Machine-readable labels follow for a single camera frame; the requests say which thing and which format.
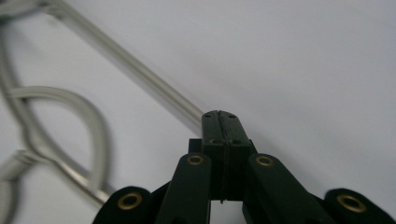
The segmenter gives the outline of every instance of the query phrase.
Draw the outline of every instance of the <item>white backdrop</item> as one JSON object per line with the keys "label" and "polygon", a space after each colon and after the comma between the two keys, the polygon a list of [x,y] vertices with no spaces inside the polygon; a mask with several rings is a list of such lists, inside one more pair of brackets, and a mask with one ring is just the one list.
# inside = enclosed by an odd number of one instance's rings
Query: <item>white backdrop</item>
{"label": "white backdrop", "polygon": [[[256,148],[310,192],[354,189],[396,217],[396,2],[67,2],[201,110],[237,115]],[[171,179],[199,128],[49,15],[12,22],[6,38],[22,85],[70,90],[100,110],[115,189],[155,190]],[[4,161],[22,144],[0,103]],[[65,105],[31,103],[88,168],[81,120]],[[45,165],[23,177],[20,193],[14,223],[91,223],[97,212]],[[244,223],[241,204],[214,203],[211,223]]]}

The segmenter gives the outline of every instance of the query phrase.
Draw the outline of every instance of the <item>silver metal rod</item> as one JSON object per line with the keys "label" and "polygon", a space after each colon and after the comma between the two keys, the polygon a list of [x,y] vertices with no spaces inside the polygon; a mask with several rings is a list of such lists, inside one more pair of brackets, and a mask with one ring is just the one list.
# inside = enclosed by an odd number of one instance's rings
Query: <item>silver metal rod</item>
{"label": "silver metal rod", "polygon": [[83,32],[89,39],[93,40],[103,50],[109,53],[118,63],[133,74],[138,75],[152,89],[164,97],[172,106],[179,110],[196,126],[201,126],[201,116],[203,112],[192,102],[178,93],[169,86],[153,71],[147,68],[143,63],[137,60],[128,51],[123,49],[119,44],[112,40],[108,35],[97,28],[93,23],[84,18],[75,9],[62,0],[46,0],[51,7],[58,10],[58,18],[62,19],[65,24],[77,26],[78,30]]}
{"label": "silver metal rod", "polygon": [[[6,96],[6,102],[8,103],[12,114],[15,116],[17,122],[21,125],[23,143],[25,143],[29,151],[32,151],[33,160],[49,163],[53,166],[53,168],[55,168],[56,171],[59,171],[62,176],[68,180],[68,182],[75,185],[76,189],[79,189],[80,192],[83,192],[83,195],[87,194],[94,202],[103,204],[109,196],[108,193],[102,190],[102,186],[106,180],[106,174],[104,172],[100,172],[101,174],[99,175],[91,175],[90,179],[82,175],[78,171],[78,167],[75,165],[75,163],[72,162],[46,134],[24,101],[19,98],[7,97],[12,93],[12,90],[18,89],[19,85],[17,81],[14,80],[14,76],[12,76],[12,71],[9,68],[9,64],[7,62],[6,50],[4,46],[4,26],[5,25],[0,26],[0,90],[3,95]],[[100,132],[99,135],[101,135],[99,138],[104,138],[104,140],[106,140],[105,133]],[[108,145],[108,143],[101,143],[101,145],[105,147]],[[98,158],[96,158],[99,159],[96,161],[98,162],[97,164],[103,165],[103,168],[106,168],[106,162],[104,164],[100,164],[101,160],[106,158],[106,156],[100,155]]]}
{"label": "silver metal rod", "polygon": [[13,157],[8,159],[0,166],[0,182],[14,181],[23,175],[33,164],[35,160],[30,158],[26,150],[20,150]]}
{"label": "silver metal rod", "polygon": [[9,224],[17,205],[18,181],[0,182],[0,224]]}
{"label": "silver metal rod", "polygon": [[12,17],[37,6],[36,0],[12,0],[0,5],[0,16]]}

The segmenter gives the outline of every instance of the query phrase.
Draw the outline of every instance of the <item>bent wire loop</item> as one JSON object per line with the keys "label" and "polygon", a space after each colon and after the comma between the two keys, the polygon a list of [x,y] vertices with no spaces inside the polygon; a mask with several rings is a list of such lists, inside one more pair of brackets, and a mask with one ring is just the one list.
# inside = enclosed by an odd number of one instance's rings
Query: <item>bent wire loop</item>
{"label": "bent wire loop", "polygon": [[[35,162],[52,166],[77,189],[98,204],[104,203],[108,193],[103,190],[108,166],[108,135],[99,112],[84,98],[70,91],[49,87],[19,87],[7,64],[4,43],[4,24],[0,27],[0,86],[12,113],[21,126],[21,136],[26,150],[19,151],[0,168],[0,223],[10,221],[16,203],[18,179]],[[85,121],[91,133],[94,148],[92,171],[89,177],[68,158],[49,138],[35,119],[23,99],[32,97],[49,98],[63,102]]]}
{"label": "bent wire loop", "polygon": [[[102,48],[126,71],[140,77],[196,126],[200,126],[200,118],[203,114],[194,104],[63,0],[12,0],[9,2],[0,0],[0,88],[12,114],[21,126],[21,138],[26,148],[20,150],[0,167],[0,224],[8,223],[12,217],[16,205],[19,177],[37,162],[49,164],[65,177],[67,182],[96,204],[103,204],[109,197],[109,192],[112,191],[111,189],[104,190],[109,141],[105,124],[98,111],[84,98],[70,91],[50,87],[19,86],[7,62],[4,39],[7,20],[40,7],[64,24],[81,31],[90,42]],[[25,103],[26,99],[36,97],[61,101],[72,106],[80,115],[91,132],[94,149],[91,170],[94,172],[89,173],[88,176],[84,175],[80,166],[67,157],[46,134]]]}

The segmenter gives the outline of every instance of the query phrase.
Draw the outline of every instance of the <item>screw hole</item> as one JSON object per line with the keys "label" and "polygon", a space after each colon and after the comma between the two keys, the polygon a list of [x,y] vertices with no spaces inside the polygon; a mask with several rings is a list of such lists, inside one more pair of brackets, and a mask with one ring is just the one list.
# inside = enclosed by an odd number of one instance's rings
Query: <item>screw hole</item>
{"label": "screw hole", "polygon": [[274,161],[266,156],[260,156],[256,159],[256,162],[262,166],[272,166],[274,165]]}
{"label": "screw hole", "polygon": [[190,156],[187,158],[187,162],[191,165],[199,165],[204,163],[204,158],[200,156]]}
{"label": "screw hole", "polygon": [[136,208],[143,201],[142,195],[138,192],[132,192],[123,195],[119,199],[119,208],[122,210],[131,210]]}
{"label": "screw hole", "polygon": [[359,199],[347,195],[347,194],[341,194],[338,195],[337,201],[343,205],[347,210],[356,212],[356,213],[363,213],[367,210],[366,205],[362,203]]}

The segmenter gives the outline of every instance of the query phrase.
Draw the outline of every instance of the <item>metal wire hanger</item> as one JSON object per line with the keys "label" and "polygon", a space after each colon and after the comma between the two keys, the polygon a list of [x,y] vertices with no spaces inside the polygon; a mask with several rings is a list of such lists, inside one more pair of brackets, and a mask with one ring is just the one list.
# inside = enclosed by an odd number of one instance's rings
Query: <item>metal wire hanger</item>
{"label": "metal wire hanger", "polygon": [[[60,176],[64,177],[82,195],[101,206],[113,192],[106,188],[109,139],[104,121],[98,110],[83,97],[67,90],[51,87],[19,85],[7,58],[7,41],[4,31],[7,24],[24,12],[43,8],[55,18],[72,28],[78,28],[91,41],[99,44],[107,54],[126,68],[131,74],[138,75],[167,102],[184,114],[192,123],[199,126],[203,114],[195,105],[175,91],[160,77],[139,62],[129,52],[119,46],[109,36],[100,31],[71,6],[62,0],[14,0],[0,5],[0,88],[10,111],[21,128],[21,140],[25,147],[19,150],[0,167],[0,224],[9,223],[17,204],[16,192],[19,179],[35,163],[46,163]],[[91,170],[84,175],[83,169],[64,154],[46,134],[44,128],[32,114],[26,99],[46,98],[60,101],[71,106],[85,122],[91,133],[94,150]]]}

